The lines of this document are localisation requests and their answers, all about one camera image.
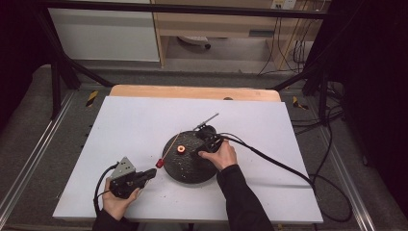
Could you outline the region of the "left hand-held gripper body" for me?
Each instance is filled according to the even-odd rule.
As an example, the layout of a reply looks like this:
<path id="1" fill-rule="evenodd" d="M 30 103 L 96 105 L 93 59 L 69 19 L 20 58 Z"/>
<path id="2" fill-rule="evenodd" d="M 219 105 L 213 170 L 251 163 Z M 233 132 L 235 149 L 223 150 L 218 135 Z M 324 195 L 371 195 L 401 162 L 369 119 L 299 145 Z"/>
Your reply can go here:
<path id="1" fill-rule="evenodd" d="M 123 157 L 111 174 L 110 191 L 115 197 L 127 199 L 136 188 L 144 187 L 145 173 L 136 168 L 127 157 Z"/>

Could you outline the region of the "black round plate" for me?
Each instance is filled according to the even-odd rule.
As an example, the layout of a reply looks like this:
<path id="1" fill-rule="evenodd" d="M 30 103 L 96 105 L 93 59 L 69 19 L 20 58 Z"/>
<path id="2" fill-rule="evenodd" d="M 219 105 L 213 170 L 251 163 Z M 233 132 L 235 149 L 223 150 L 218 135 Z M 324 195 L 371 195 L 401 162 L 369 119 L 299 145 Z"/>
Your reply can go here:
<path id="1" fill-rule="evenodd" d="M 163 155 L 175 136 L 165 145 Z M 175 144 L 165 157 L 164 168 L 167 174 L 174 180 L 185 184 L 204 183 L 215 176 L 217 168 L 213 163 L 200 156 L 197 158 L 191 156 L 191 152 L 202 143 L 202 140 L 194 136 L 193 131 L 181 132 Z M 186 147 L 184 154 L 177 152 L 178 145 L 184 145 Z"/>

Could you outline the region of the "thin wooden skewer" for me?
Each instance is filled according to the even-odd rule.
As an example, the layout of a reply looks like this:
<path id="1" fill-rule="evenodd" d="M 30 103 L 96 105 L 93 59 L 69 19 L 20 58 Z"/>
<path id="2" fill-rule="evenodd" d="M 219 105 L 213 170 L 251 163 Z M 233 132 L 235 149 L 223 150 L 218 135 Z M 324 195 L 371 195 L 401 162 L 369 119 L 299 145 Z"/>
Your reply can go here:
<path id="1" fill-rule="evenodd" d="M 163 157 L 160 159 L 162 162 L 165 160 L 166 155 L 168 154 L 168 152 L 170 151 L 171 147 L 175 144 L 176 140 L 178 139 L 178 137 L 180 136 L 181 131 L 174 137 L 174 139 L 172 140 L 172 142 L 170 143 L 170 146 L 166 149 L 165 154 L 163 155 Z"/>

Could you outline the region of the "person's right hand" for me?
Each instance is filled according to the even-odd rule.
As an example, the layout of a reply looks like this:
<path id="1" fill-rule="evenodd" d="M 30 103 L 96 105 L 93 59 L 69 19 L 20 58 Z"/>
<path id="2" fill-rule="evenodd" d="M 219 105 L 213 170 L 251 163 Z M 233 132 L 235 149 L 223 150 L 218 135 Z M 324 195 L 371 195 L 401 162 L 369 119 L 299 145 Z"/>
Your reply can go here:
<path id="1" fill-rule="evenodd" d="M 200 151 L 199 156 L 209 160 L 218 170 L 223 170 L 238 163 L 235 148 L 228 141 L 224 141 L 217 152 Z"/>

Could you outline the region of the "person's left hand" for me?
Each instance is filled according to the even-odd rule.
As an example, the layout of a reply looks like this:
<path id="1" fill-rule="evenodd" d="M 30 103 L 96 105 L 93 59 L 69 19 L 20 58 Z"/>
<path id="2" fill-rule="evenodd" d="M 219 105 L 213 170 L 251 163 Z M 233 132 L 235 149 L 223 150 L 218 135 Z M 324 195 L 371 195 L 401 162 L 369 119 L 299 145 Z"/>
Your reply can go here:
<path id="1" fill-rule="evenodd" d="M 107 178 L 105 182 L 105 193 L 102 195 L 103 209 L 115 220 L 121 220 L 128 207 L 139 197 L 140 188 L 136 188 L 127 199 L 123 199 L 112 194 L 110 184 L 111 179 Z"/>

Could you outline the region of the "white table board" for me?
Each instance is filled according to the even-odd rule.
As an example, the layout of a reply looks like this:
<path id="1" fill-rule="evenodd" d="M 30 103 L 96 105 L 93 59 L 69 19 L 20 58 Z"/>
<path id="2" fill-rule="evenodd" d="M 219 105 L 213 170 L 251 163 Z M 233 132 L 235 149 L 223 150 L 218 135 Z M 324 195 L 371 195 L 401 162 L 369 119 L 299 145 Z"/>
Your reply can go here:
<path id="1" fill-rule="evenodd" d="M 320 223 L 317 200 L 286 105 L 282 102 L 181 98 L 105 98 L 54 211 L 55 218 L 92 220 L 102 172 L 123 157 L 137 170 L 155 166 L 166 143 L 215 113 L 208 123 L 243 140 L 235 147 L 249 187 L 274 223 Z"/>

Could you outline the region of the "wooden table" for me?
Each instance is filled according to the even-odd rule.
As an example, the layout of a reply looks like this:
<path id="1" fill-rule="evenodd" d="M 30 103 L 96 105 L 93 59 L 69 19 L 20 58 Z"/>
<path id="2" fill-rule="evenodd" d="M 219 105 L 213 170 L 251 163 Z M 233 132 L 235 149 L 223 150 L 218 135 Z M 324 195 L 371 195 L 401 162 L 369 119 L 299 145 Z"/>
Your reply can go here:
<path id="1" fill-rule="evenodd" d="M 112 87 L 110 96 L 194 98 L 243 101 L 280 102 L 276 90 L 255 90 L 248 88 L 202 88 L 176 86 L 117 85 Z"/>

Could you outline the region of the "white chair base with caster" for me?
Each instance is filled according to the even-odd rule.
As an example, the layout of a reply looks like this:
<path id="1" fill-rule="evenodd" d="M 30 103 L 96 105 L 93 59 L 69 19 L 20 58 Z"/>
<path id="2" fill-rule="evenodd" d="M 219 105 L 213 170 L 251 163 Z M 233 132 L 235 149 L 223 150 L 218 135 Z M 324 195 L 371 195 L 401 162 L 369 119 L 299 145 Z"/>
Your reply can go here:
<path id="1" fill-rule="evenodd" d="M 179 39 L 189 44 L 203 46 L 205 49 L 211 48 L 211 44 L 206 37 L 179 37 Z"/>

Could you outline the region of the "light wooden desk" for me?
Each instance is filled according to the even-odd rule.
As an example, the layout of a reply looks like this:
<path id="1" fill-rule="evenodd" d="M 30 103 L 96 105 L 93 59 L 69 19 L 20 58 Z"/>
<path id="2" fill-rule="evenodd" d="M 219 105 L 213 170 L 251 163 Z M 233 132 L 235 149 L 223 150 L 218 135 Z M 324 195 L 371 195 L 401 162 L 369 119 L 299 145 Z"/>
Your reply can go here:
<path id="1" fill-rule="evenodd" d="M 151 0 L 153 4 L 277 10 L 272 0 Z M 316 12 L 326 5 L 318 0 L 296 0 L 294 10 Z M 213 15 L 189 13 L 154 13 L 156 32 L 161 37 L 209 37 L 264 39 L 275 67 L 289 66 L 290 51 L 298 41 L 315 39 L 321 22 L 297 18 Z"/>

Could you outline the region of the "white cabinet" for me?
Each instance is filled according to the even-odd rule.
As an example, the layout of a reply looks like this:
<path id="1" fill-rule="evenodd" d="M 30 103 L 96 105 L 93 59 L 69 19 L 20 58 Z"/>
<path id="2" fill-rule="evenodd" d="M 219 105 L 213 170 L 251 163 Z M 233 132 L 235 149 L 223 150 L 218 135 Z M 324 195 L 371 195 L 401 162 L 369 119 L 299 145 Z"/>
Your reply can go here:
<path id="1" fill-rule="evenodd" d="M 64 52 L 74 60 L 160 60 L 152 13 L 49 10 Z"/>

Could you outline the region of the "black curtain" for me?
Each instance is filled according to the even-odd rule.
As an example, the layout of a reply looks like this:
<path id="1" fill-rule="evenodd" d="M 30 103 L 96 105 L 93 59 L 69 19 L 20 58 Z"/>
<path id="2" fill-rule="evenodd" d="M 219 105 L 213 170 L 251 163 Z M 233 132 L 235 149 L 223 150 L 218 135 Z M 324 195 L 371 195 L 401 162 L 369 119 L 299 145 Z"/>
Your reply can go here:
<path id="1" fill-rule="evenodd" d="M 344 85 L 344 101 L 365 154 L 408 218 L 408 0 L 331 0 L 315 40 L 331 39 L 330 79 Z"/>
<path id="2" fill-rule="evenodd" d="M 48 64 L 45 35 L 26 0 L 0 0 L 0 130 L 11 118 L 33 80 Z"/>

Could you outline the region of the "aluminium floor rail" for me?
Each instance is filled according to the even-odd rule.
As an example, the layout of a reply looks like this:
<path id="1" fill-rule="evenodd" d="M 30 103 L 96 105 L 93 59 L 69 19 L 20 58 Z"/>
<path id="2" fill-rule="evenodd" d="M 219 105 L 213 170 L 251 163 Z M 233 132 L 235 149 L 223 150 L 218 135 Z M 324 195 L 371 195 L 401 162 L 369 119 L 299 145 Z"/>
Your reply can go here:
<path id="1" fill-rule="evenodd" d="M 348 172 L 343 159 L 341 158 L 340 152 L 336 147 L 334 141 L 331 140 L 329 130 L 327 127 L 320 127 L 320 133 L 325 143 L 330 146 L 329 157 L 331 159 L 333 168 L 335 169 L 341 185 L 344 189 L 345 194 L 350 200 L 353 215 L 360 227 L 361 231 L 375 231 L 375 225 L 371 219 L 370 213 L 368 212 L 361 195 L 359 194 L 354 181 Z"/>
<path id="2" fill-rule="evenodd" d="M 30 181 L 49 143 L 60 127 L 75 94 L 76 92 L 71 90 L 64 97 L 61 110 L 57 113 L 56 117 L 51 119 L 48 123 L 28 160 L 22 170 L 20 170 L 5 198 L 0 203 L 0 226 L 4 225 L 11 215 L 14 206 Z"/>

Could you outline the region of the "black metal frame strut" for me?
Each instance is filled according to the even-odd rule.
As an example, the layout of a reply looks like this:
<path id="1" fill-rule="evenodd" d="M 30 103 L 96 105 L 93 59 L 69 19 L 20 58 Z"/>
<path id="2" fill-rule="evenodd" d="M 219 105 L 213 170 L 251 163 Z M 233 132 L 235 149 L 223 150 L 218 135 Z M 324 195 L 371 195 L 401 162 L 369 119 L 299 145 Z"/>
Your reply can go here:
<path id="1" fill-rule="evenodd" d="M 301 79 L 306 80 L 306 84 L 302 88 L 304 95 L 312 95 L 316 91 L 319 93 L 318 119 L 324 126 L 326 126 L 329 122 L 329 118 L 326 114 L 328 72 L 323 64 L 311 64 L 305 67 L 301 73 L 296 74 L 294 77 L 272 87 L 271 89 L 280 91 Z"/>
<path id="2" fill-rule="evenodd" d="M 65 85 L 70 90 L 77 90 L 81 87 L 81 82 L 77 77 L 76 71 L 79 71 L 104 87 L 111 88 L 115 84 L 91 72 L 89 69 L 68 57 L 68 55 L 64 52 L 56 29 L 52 25 L 51 18 L 47 16 L 47 13 L 48 10 L 39 10 L 37 13 L 34 13 L 34 17 L 42 32 L 45 34 L 50 50 L 53 96 L 53 112 L 51 118 L 54 119 L 62 110 L 61 81 L 64 81 Z"/>

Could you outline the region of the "black metal frame crossbar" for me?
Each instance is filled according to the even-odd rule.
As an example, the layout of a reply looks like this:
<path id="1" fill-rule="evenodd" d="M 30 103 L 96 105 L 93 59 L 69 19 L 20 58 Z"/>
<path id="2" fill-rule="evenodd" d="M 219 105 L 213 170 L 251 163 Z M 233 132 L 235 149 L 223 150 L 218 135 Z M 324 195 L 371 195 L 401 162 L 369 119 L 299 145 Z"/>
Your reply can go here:
<path id="1" fill-rule="evenodd" d="M 324 19 L 325 17 L 329 16 L 329 13 L 325 12 L 264 10 L 253 8 L 212 7 L 193 5 L 95 2 L 77 0 L 38 0 L 38 2 L 46 8 L 71 9 L 71 10 L 141 12 L 141 13 L 189 13 L 189 14 L 239 15 L 258 17 L 305 18 L 305 19 Z"/>

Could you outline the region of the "white wall socket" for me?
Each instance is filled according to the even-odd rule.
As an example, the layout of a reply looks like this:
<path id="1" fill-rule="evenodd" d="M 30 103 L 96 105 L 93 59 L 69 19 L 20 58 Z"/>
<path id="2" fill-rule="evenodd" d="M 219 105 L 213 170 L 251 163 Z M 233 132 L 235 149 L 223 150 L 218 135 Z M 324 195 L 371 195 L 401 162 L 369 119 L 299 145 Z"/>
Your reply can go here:
<path id="1" fill-rule="evenodd" d="M 272 0 L 271 7 L 277 10 L 293 10 L 296 0 Z"/>

